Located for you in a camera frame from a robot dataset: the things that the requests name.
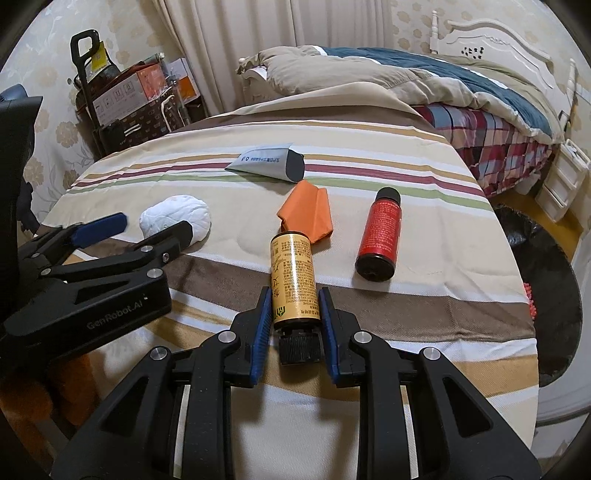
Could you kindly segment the grey white black pouch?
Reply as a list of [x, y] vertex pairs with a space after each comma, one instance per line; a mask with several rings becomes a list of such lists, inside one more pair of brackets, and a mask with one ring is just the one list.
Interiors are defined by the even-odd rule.
[[290, 144], [256, 146], [243, 151], [225, 169], [298, 183], [304, 179], [304, 155]]

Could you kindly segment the black trash bin bag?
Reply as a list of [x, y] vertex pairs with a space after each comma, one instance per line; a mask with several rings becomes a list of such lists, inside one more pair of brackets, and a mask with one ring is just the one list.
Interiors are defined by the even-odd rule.
[[508, 206], [494, 208], [523, 282], [531, 285], [539, 381], [558, 380], [572, 363], [582, 334], [579, 285], [565, 252], [539, 223]]

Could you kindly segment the red bottle black cap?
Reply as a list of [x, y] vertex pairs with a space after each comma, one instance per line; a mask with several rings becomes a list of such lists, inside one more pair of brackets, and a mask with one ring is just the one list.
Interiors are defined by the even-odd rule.
[[381, 188], [370, 206], [363, 238], [356, 256], [356, 272], [368, 281], [389, 281], [396, 271], [402, 227], [400, 193]]

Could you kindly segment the gold bottle black cap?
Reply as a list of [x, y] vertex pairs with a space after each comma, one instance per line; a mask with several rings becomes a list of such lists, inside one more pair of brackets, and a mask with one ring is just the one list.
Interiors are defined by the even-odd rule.
[[283, 232], [270, 242], [273, 330], [280, 364], [296, 366], [321, 358], [320, 307], [311, 241], [300, 232]]

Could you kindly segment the cream curtain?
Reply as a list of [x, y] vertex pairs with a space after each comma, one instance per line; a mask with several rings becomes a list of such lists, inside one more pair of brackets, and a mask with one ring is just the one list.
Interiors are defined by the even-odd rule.
[[394, 46], [390, 1], [156, 1], [208, 114], [245, 104], [239, 59], [276, 46]]

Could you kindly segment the white wooden headboard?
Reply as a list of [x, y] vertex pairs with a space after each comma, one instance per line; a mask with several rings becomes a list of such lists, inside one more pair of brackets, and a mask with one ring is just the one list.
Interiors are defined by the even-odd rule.
[[431, 18], [431, 51], [453, 57], [488, 61], [521, 75], [541, 91], [551, 104], [558, 120], [567, 123], [577, 93], [578, 68], [569, 60], [568, 78], [560, 89], [552, 57], [529, 43], [509, 26], [494, 19], [451, 21], [450, 32], [442, 37], [444, 21], [436, 10]]

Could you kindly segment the plaid bed cover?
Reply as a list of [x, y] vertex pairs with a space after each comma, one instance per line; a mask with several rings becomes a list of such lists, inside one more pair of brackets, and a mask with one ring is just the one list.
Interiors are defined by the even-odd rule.
[[439, 103], [415, 110], [456, 149], [489, 198], [540, 173], [553, 154], [552, 146], [483, 110]]

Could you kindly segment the striped bed sheet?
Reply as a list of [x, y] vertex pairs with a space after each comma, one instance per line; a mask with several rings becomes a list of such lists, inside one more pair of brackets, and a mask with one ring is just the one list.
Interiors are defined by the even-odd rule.
[[280, 320], [317, 314], [318, 290], [392, 347], [439, 349], [531, 454], [538, 402], [534, 324], [503, 228], [448, 141], [382, 87], [353, 83], [244, 107], [110, 155], [44, 218], [121, 212], [105, 257], [146, 235], [147, 211], [178, 195], [211, 226], [166, 270], [172, 310], [92, 356], [109, 393], [150, 346], [190, 348], [270, 287]]

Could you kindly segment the blue beige duvet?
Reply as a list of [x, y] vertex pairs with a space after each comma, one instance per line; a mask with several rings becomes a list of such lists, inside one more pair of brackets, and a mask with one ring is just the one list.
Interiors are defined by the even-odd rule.
[[353, 82], [377, 84], [412, 107], [442, 103], [484, 110], [542, 144], [563, 140], [557, 115], [525, 81], [511, 87], [433, 57], [383, 48], [279, 46], [238, 61], [238, 75], [266, 69], [266, 83], [281, 96]]

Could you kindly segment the white plastic drawer unit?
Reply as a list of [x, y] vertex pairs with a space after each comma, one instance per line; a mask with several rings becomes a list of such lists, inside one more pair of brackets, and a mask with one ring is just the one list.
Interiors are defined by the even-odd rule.
[[590, 158], [572, 140], [566, 140], [535, 198], [552, 222], [558, 223], [565, 216], [589, 174]]

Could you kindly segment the black hand trolley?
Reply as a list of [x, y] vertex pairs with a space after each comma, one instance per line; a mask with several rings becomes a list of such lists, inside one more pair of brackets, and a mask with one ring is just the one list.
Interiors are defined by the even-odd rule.
[[[91, 46], [84, 54], [81, 54], [79, 44], [84, 39], [89, 39], [91, 41]], [[93, 139], [96, 143], [99, 153], [102, 156], [105, 156], [106, 149], [105, 149], [104, 142], [103, 142], [102, 136], [101, 136], [101, 127], [99, 124], [99, 120], [98, 120], [95, 108], [93, 106], [92, 97], [91, 97], [90, 90], [88, 87], [86, 69], [85, 69], [86, 62], [88, 60], [90, 60], [95, 53], [98, 52], [99, 44], [100, 44], [100, 40], [99, 40], [98, 32], [94, 29], [85, 30], [85, 31], [77, 33], [71, 37], [70, 53], [71, 53], [72, 63], [76, 67], [76, 71], [77, 71], [79, 81], [81, 84], [84, 100], [86, 102], [86, 107], [88, 109], [89, 117], [92, 122]]]

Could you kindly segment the dark patterned storage box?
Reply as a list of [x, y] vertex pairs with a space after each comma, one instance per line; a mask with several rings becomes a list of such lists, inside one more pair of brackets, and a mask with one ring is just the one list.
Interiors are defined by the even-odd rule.
[[102, 156], [140, 145], [186, 125], [184, 105], [173, 88], [136, 109], [123, 119], [93, 131]]

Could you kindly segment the orange-red foam fruit net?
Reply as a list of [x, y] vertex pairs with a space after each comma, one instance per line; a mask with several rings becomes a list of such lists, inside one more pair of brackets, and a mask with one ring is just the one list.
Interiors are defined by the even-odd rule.
[[526, 293], [527, 298], [528, 298], [530, 317], [531, 317], [532, 320], [535, 320], [536, 317], [537, 317], [537, 308], [536, 308], [535, 301], [534, 301], [534, 298], [533, 298], [533, 290], [532, 290], [532, 287], [527, 282], [524, 282], [523, 283], [523, 286], [524, 286], [524, 290], [525, 290], [525, 293]]

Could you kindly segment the blue chair back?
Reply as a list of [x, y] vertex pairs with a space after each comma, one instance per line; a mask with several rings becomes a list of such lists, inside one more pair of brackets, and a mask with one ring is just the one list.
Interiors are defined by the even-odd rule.
[[1, 92], [1, 215], [31, 233], [40, 224], [32, 211], [34, 188], [24, 179], [24, 169], [34, 152], [34, 125], [42, 100], [29, 96], [21, 84]]

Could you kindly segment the white orange small box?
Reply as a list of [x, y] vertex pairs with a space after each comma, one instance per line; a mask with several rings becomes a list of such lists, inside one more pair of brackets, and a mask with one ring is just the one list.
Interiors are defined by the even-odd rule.
[[194, 80], [190, 67], [184, 57], [167, 63], [170, 76], [176, 81], [181, 100], [184, 104], [197, 100], [200, 92], [197, 81]]

